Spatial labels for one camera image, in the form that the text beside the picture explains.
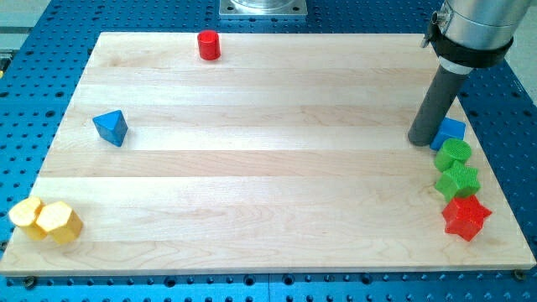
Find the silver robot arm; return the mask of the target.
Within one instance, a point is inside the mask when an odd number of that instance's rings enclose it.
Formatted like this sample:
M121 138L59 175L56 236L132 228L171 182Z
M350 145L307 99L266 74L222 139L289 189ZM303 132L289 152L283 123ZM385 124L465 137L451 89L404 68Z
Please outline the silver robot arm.
M531 0L445 0L431 15L420 46L433 46L440 65L465 75L503 60Z

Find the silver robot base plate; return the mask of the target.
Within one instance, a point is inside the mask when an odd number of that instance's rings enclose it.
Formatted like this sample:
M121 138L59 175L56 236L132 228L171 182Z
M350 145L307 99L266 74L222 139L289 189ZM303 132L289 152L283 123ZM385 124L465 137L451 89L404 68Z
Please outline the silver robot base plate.
M242 16L305 16L306 0L220 0L219 14Z

